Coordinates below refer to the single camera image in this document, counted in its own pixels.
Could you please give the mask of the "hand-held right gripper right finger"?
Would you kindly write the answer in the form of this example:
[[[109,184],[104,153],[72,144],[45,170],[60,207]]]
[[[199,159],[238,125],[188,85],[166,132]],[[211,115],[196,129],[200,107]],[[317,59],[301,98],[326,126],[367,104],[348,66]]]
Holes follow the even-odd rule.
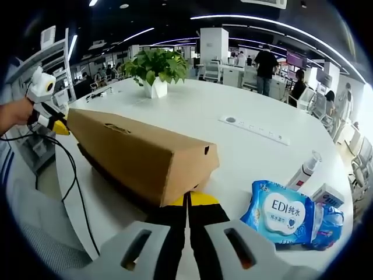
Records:
[[[229,219],[212,195],[189,192],[188,218],[201,279],[316,279],[316,270],[287,263],[271,241]]]

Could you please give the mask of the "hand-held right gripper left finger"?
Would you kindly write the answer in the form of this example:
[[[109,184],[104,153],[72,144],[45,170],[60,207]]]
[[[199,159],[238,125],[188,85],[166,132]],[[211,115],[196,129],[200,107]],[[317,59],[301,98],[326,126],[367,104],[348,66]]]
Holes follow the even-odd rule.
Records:
[[[175,279],[185,244],[188,194],[132,222],[87,267],[89,279]]]

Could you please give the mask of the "person's left hand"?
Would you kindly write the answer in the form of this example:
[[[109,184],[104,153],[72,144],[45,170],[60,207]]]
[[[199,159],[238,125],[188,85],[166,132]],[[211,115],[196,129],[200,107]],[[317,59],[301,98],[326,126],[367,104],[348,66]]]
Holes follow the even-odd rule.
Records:
[[[11,125],[24,125],[33,112],[33,104],[24,97],[8,104],[8,116]]]

